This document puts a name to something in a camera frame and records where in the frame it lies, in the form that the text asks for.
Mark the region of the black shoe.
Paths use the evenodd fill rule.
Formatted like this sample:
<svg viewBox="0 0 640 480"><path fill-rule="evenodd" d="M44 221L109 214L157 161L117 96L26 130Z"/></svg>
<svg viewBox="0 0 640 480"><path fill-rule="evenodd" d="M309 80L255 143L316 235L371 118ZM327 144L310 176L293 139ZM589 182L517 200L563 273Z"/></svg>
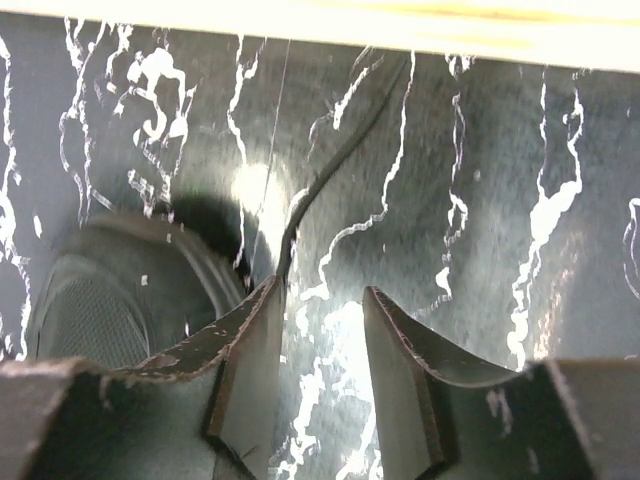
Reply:
<svg viewBox="0 0 640 480"><path fill-rule="evenodd" d="M140 364L229 313L246 289L228 259L160 218L104 214L59 250L32 309L32 361Z"/></svg>

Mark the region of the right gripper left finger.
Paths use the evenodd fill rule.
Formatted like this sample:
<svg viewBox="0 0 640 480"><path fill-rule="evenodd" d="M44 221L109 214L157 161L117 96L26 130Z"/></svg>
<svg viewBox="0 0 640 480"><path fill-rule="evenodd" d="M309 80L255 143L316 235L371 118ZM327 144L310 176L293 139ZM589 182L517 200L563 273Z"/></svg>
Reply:
<svg viewBox="0 0 640 480"><path fill-rule="evenodd" d="M264 479L279 397L284 289L137 367L81 357L1 366L5 479Z"/></svg>

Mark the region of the black shoelace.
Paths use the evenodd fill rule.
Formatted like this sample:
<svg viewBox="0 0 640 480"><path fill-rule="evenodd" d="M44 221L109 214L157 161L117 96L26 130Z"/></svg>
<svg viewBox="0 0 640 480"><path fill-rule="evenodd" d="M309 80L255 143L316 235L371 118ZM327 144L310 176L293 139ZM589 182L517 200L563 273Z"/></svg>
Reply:
<svg viewBox="0 0 640 480"><path fill-rule="evenodd" d="M358 123L355 130L337 149L331 159L317 173L311 185L307 189L305 196L294 208L290 219L285 227L281 238L280 255L276 268L276 276L283 284L287 282L288 272L292 262L291 247L297 236L297 229L304 218L307 210L325 187L327 182L341 168L343 163L354 153L359 145L365 140L371 129L376 124L382 114L391 94L395 88L400 74L403 72L407 60L400 56L390 67L382 84L382 93L372 102L371 106Z"/></svg>

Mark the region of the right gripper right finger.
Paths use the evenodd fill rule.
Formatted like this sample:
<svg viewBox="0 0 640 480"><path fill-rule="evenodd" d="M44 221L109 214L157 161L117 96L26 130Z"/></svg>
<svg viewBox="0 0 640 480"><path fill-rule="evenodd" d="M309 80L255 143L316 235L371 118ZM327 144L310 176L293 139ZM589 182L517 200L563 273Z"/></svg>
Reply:
<svg viewBox="0 0 640 480"><path fill-rule="evenodd" d="M639 364L544 360L514 372L410 318L381 290L364 329L388 479L635 479Z"/></svg>

